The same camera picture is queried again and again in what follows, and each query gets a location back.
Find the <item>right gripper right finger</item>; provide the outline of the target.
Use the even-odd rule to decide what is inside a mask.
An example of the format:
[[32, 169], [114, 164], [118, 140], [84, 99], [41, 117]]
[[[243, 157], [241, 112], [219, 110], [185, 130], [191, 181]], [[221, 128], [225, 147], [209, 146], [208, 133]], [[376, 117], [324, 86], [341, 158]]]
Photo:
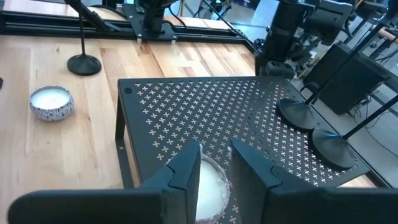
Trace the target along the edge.
[[397, 223], [397, 189], [316, 187], [241, 141], [230, 148], [243, 223]]

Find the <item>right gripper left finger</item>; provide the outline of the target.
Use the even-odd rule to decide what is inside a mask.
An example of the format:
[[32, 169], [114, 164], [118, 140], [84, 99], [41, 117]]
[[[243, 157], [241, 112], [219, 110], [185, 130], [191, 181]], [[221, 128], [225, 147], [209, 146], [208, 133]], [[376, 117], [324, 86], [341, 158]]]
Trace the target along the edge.
[[11, 203], [9, 223], [194, 223], [201, 147], [187, 145], [134, 189], [38, 190]]

